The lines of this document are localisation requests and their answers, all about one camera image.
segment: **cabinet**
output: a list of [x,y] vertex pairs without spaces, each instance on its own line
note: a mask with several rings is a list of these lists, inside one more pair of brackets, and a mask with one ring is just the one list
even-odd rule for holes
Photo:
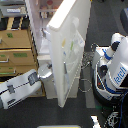
[[29,27],[11,30],[12,19],[8,19],[7,29],[0,31],[0,77],[16,76],[38,68]]

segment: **cable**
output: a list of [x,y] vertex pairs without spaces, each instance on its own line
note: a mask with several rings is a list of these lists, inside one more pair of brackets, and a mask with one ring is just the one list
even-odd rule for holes
[[122,120],[122,107],[123,107],[124,98],[127,95],[127,93],[128,93],[128,90],[126,90],[126,92],[125,92],[125,94],[124,94],[124,96],[122,98],[122,102],[121,102],[121,116],[120,116],[120,122],[119,122],[118,128],[120,128],[120,125],[121,125],[121,120]]
[[80,87],[79,87],[79,90],[83,93],[86,93],[86,92],[89,92],[91,89],[92,89],[92,83],[88,80],[88,79],[80,79],[80,80],[83,80],[83,81],[88,81],[91,85],[91,87],[87,90],[87,91],[83,91]]
[[99,47],[99,45],[98,45],[98,44],[93,43],[93,44],[91,45],[91,50],[92,50],[92,52],[94,52],[94,50],[93,50],[93,45],[96,45],[96,47]]

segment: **white cabinet door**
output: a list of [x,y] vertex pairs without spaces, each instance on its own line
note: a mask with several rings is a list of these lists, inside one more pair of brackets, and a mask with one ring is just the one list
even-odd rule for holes
[[64,0],[47,25],[58,104],[64,107],[81,66],[90,0]]

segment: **robot body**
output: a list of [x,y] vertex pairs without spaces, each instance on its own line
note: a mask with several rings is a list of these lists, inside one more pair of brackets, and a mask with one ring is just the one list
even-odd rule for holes
[[96,47],[92,68],[94,91],[103,100],[116,104],[128,89],[128,37],[112,36],[109,47]]

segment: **dark floor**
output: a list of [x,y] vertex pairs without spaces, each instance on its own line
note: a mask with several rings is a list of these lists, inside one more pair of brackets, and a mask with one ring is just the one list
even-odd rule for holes
[[[115,32],[126,35],[120,22],[120,12],[125,7],[128,7],[128,0],[106,0],[104,3],[93,0],[86,52],[91,51],[90,46],[93,43],[100,46],[110,45],[111,36]],[[82,71],[81,77],[89,76],[89,70]],[[86,83],[80,81],[80,86],[83,85],[86,88]],[[0,128],[36,128],[41,125],[79,125],[82,128],[92,128],[91,115],[98,116],[103,128],[105,118],[96,102],[92,91],[86,94],[79,91],[78,98],[68,99],[63,109],[58,106],[56,99],[28,98],[13,108],[0,110]]]

